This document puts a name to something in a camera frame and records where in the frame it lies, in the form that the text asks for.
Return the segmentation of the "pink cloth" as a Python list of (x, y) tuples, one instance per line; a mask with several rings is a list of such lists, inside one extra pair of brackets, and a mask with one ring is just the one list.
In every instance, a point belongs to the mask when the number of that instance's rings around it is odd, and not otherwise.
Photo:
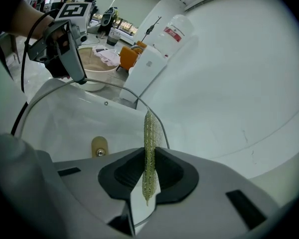
[(108, 66), (117, 67), (120, 65), (120, 57), (112, 49), (92, 49), (94, 55), (99, 57), (101, 61)]

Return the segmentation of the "white water dispenser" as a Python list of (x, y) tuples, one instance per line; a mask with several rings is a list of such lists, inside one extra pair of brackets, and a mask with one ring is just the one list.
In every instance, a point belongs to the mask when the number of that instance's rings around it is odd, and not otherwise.
[(135, 103), (137, 97), (131, 92), (140, 97), (166, 64), (167, 59), (157, 49), (148, 46), (129, 72), (119, 97)]

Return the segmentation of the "clear water bottle red label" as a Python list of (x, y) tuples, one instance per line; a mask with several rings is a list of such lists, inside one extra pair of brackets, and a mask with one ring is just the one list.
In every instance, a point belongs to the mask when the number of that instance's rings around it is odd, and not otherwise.
[(192, 36), (194, 26), (184, 15), (175, 15), (153, 43), (163, 57), (172, 57)]

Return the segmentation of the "person's left hand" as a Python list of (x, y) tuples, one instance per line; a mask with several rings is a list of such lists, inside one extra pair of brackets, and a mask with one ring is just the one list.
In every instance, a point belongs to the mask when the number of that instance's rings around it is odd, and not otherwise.
[(58, 56), (58, 50), (61, 52), (69, 50), (68, 35), (63, 27), (58, 28), (47, 39), (46, 54), (48, 55), (48, 63), (45, 67), (53, 78), (69, 79), (70, 76)]

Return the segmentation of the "white washbasin cabinet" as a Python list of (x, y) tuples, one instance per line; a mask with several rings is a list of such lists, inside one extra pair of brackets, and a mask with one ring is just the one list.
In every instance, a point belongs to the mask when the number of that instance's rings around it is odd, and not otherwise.
[[(135, 110), (50, 79), (25, 109), (15, 135), (55, 162), (79, 160), (91, 157), (96, 136), (107, 140), (111, 153), (142, 147), (145, 114), (144, 108)], [(292, 138), (295, 147), (287, 141), (296, 123), (293, 119), (264, 143), (219, 155), (196, 123), (165, 121), (167, 137), (160, 144), (232, 168), (282, 206), (299, 195), (299, 138)]]

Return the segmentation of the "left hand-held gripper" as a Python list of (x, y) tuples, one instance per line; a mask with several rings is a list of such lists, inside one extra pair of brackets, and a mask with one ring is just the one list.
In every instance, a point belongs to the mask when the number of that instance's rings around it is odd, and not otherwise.
[(29, 59), (47, 62), (58, 56), (72, 80), (85, 84), (86, 74), (77, 47), (87, 40), (90, 11), (91, 4), (88, 2), (63, 4), (42, 37), (28, 47)]

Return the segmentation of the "yellow sponge cloth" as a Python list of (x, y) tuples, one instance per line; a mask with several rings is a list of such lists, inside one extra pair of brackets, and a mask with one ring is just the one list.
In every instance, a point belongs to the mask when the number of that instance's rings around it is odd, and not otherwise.
[(142, 194), (147, 206), (157, 188), (155, 149), (161, 146), (161, 141), (161, 125), (152, 111), (148, 110), (144, 120), (145, 169), (142, 177)]

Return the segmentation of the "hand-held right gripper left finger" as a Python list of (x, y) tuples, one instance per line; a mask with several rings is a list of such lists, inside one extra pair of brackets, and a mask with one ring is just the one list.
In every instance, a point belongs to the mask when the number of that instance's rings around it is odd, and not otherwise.
[(135, 236), (135, 226), (145, 223), (149, 208), (141, 188), (143, 148), (53, 165), (80, 206), (111, 230)]

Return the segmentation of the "person's left forearm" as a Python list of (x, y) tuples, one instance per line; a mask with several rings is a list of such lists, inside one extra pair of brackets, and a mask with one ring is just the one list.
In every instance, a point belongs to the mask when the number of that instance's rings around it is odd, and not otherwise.
[[(28, 37), (32, 27), (42, 16), (44, 16), (44, 13), (37, 11), (27, 2), (21, 0), (16, 6), (16, 10), (14, 11), (11, 19), (9, 19), (8, 23), (4, 26), (3, 31), (17, 36)], [(44, 31), (53, 21), (54, 19), (47, 15), (36, 26), (31, 38), (36, 40), (40, 39), (43, 36)]]

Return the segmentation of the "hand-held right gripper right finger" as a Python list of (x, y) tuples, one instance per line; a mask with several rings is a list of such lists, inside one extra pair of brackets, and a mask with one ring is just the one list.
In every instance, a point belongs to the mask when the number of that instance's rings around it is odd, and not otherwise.
[(235, 239), (249, 232), (227, 192), (241, 191), (266, 217), (278, 204), (251, 181), (218, 162), (180, 151), (168, 153), (193, 165), (199, 174), (194, 191), (176, 204), (158, 205), (138, 239)]

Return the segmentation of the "black coat rack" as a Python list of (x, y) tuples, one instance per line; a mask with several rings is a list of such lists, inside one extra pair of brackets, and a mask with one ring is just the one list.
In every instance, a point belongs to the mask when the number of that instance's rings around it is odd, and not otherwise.
[(145, 32), (144, 37), (142, 38), (142, 43), (144, 43), (144, 40), (147, 36), (149, 36), (151, 34), (151, 32), (154, 30), (155, 26), (159, 23), (161, 19), (161, 16), (158, 16), (158, 19), (156, 20), (156, 22), (154, 24), (152, 24)]

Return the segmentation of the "glass vessel sink bowl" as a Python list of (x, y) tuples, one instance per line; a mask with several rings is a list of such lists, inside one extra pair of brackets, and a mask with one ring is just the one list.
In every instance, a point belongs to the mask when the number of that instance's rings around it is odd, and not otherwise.
[[(94, 137), (91, 142), (91, 148), (92, 155), (90, 158), (104, 157), (114, 154), (109, 151), (108, 142), (103, 136)], [(59, 215), (63, 219), (69, 234), (73, 237), (78, 237), (80, 234), (89, 234), (92, 231), (99, 231), (101, 229), (109, 230), (110, 228), (108, 228), (104, 222), (85, 211), (66, 189), (54, 168), (53, 164), (55, 161), (52, 160), (50, 154), (43, 150), (37, 150), (39, 165), (41, 166), (43, 176), (47, 184), (49, 196), (51, 197)], [(146, 207), (149, 208), (149, 211), (147, 211), (149, 216), (146, 218), (144, 224), (138, 224), (135, 226), (137, 228), (137, 232), (141, 231), (141, 229), (149, 221), (151, 215), (154, 213), (155, 198), (151, 198), (149, 205), (146, 205)]]

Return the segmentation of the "round beige side table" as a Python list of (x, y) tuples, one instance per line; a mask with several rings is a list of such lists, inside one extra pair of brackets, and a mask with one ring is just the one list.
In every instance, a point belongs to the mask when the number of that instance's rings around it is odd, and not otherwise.
[[(107, 64), (103, 63), (101, 59), (94, 55), (92, 49), (108, 49), (103, 45), (96, 45), (94, 47), (82, 47), (78, 49), (81, 62), (83, 64), (83, 69), (85, 70), (86, 77), (88, 79), (98, 80), (102, 82), (107, 82), (109, 74), (114, 72), (117, 67), (108, 66)], [(77, 84), (78, 87), (85, 91), (94, 92), (101, 90), (104, 88), (105, 83), (101, 82), (94, 82), (94, 81), (87, 81), (85, 84), (80, 85)]]

